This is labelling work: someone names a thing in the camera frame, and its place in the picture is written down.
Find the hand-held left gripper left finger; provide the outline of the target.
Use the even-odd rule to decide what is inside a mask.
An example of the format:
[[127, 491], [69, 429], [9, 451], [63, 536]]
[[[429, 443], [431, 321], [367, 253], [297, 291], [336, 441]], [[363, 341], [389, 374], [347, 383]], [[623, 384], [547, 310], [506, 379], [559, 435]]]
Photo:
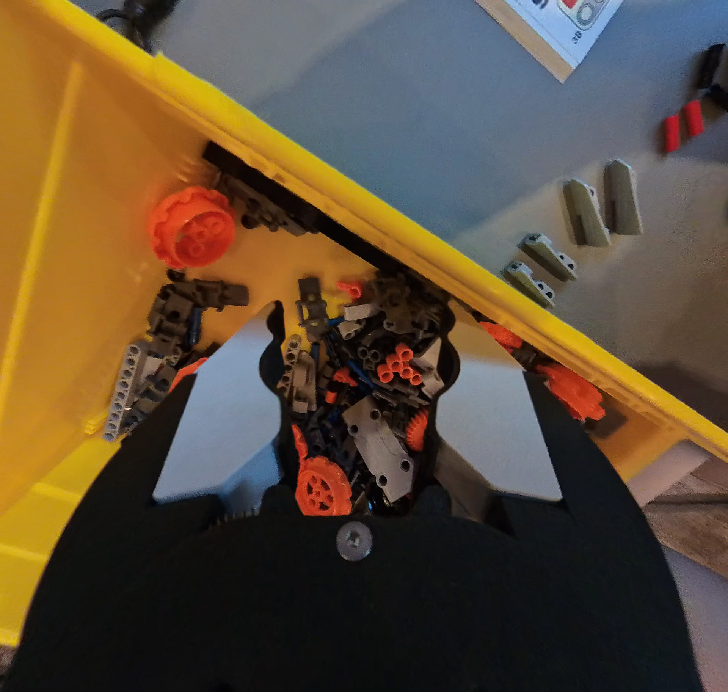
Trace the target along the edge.
[[153, 499], [216, 496], [224, 507], [259, 507], [283, 478], [277, 392], [286, 336], [280, 301], [265, 304], [193, 374]]

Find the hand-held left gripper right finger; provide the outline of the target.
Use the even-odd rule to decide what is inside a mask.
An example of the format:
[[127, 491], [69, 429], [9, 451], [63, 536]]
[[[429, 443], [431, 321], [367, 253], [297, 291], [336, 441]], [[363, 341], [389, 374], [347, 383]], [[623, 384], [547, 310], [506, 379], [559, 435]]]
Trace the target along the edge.
[[522, 366], [459, 301], [450, 300], [449, 309], [457, 365], [436, 402], [434, 476], [455, 515], [484, 522], [500, 495], [561, 501]]

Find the small orange notched wheel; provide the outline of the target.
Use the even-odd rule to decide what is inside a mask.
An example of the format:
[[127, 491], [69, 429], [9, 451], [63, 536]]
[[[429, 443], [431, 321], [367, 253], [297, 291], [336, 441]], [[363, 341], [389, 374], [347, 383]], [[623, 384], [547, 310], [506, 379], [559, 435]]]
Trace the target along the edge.
[[339, 465], [323, 456], [302, 461], [295, 497], [306, 516], [351, 514], [350, 483]]

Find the pile of building kit parts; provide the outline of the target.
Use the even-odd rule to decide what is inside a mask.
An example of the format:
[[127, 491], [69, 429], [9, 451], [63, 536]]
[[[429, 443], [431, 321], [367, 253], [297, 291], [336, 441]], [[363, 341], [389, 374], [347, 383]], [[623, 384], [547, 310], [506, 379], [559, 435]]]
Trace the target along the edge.
[[[366, 246], [217, 144], [208, 143], [203, 155], [212, 182], [187, 187], [216, 190], [229, 199], [235, 239], [209, 266], [174, 270], [165, 264], [167, 278], [153, 298], [146, 331], [132, 341], [149, 341], [149, 356], [128, 421], [114, 442], [133, 433], [140, 439], [174, 387], [187, 380], [192, 389], [196, 370], [265, 304], [278, 300], [286, 332], [277, 386], [283, 415], [276, 445], [284, 470], [280, 481], [295, 496], [302, 461], [323, 456], [339, 465], [350, 483], [348, 516], [408, 514], [425, 485], [439, 483], [435, 407], [457, 365], [447, 339], [454, 324], [449, 301], [456, 298]], [[624, 426], [624, 413], [601, 391], [605, 417], [574, 419], [534, 370], [538, 364], [562, 364], [464, 307], [522, 366], [528, 388], [530, 381], [545, 388], [558, 401], [557, 411], [564, 409], [591, 439], [607, 439]], [[412, 491], [394, 504], [376, 484], [342, 416], [366, 396], [414, 460]], [[429, 409], [424, 450], [412, 452], [405, 429], [423, 407]]]

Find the yellow plastic bin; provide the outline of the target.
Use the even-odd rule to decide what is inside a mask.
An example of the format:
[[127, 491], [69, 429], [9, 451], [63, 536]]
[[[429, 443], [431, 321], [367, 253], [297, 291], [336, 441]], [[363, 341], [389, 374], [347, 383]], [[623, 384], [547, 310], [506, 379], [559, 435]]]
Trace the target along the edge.
[[623, 479], [726, 432], [218, 89], [68, 0], [2, 0], [2, 646], [16, 647], [60, 531], [118, 442], [122, 349], [165, 279], [149, 211], [212, 178], [213, 141], [599, 387], [627, 423]]

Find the grey desk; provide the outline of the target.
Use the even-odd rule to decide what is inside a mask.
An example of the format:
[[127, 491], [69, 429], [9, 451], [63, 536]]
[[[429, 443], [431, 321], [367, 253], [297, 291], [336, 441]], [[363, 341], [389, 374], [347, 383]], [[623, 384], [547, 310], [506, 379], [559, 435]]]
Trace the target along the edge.
[[[497, 276], [527, 232], [577, 261], [555, 313], [726, 429], [726, 114], [660, 128], [727, 0], [625, 0], [561, 84], [473, 0], [179, 0], [150, 41]], [[636, 173], [644, 234], [579, 246], [565, 196]]]

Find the orange gear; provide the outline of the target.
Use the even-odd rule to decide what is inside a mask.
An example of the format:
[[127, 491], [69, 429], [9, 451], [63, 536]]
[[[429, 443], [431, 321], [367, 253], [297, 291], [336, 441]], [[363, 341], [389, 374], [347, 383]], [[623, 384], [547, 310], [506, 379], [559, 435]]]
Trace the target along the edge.
[[408, 422], [405, 429], [405, 441], [412, 452], [424, 450], [424, 437], [429, 419], [429, 409], [421, 408]]

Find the orange wheel hub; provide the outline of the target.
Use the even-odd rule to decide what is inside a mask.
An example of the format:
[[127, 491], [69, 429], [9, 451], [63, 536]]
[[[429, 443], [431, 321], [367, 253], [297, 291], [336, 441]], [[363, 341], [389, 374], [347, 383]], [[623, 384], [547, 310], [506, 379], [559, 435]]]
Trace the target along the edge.
[[602, 393], [585, 378], [563, 365], [538, 364], [535, 372], [544, 376], [551, 393], [578, 421], [599, 421], [605, 417]]

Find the light grey holed beam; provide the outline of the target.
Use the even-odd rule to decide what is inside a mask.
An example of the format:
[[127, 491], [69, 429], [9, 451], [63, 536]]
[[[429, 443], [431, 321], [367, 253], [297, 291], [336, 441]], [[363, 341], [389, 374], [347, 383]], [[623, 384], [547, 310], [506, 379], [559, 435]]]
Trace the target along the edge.
[[140, 339], [127, 345], [116, 377], [103, 439], [117, 441], [128, 421], [128, 414], [137, 396], [141, 372], [149, 356], [150, 342]]

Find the grey holed panel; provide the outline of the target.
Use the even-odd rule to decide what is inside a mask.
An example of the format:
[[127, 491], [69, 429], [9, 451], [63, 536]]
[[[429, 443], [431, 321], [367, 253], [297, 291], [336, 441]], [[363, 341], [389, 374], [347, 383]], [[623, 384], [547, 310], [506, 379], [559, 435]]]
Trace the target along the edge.
[[378, 487], [391, 504], [412, 491], [414, 460], [370, 397], [360, 399], [342, 414], [355, 446]]

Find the large orange notched wheel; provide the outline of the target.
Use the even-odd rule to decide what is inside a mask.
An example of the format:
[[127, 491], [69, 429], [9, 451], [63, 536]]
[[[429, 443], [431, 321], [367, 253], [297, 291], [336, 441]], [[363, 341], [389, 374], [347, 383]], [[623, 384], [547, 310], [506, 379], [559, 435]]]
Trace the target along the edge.
[[151, 211], [146, 232], [152, 251], [169, 268], [202, 268], [220, 260], [232, 246], [235, 211], [222, 193], [187, 187]]

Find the grey wedge panel piece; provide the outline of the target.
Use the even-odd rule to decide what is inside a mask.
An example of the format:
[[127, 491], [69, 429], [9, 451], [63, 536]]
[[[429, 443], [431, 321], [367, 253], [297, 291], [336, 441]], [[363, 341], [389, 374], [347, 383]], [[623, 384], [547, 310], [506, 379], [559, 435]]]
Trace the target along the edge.
[[632, 166], [620, 158], [606, 165], [606, 225], [618, 235], [644, 234], [638, 183]]
[[596, 188], [581, 179], [572, 178], [565, 185], [565, 196], [577, 244], [593, 248], [611, 246]]

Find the instruction booklet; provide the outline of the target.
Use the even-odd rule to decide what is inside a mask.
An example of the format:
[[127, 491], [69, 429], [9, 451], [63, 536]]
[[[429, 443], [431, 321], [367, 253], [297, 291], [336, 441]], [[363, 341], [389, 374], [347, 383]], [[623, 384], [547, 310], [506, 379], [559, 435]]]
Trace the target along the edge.
[[564, 83], [624, 0], [474, 1]]

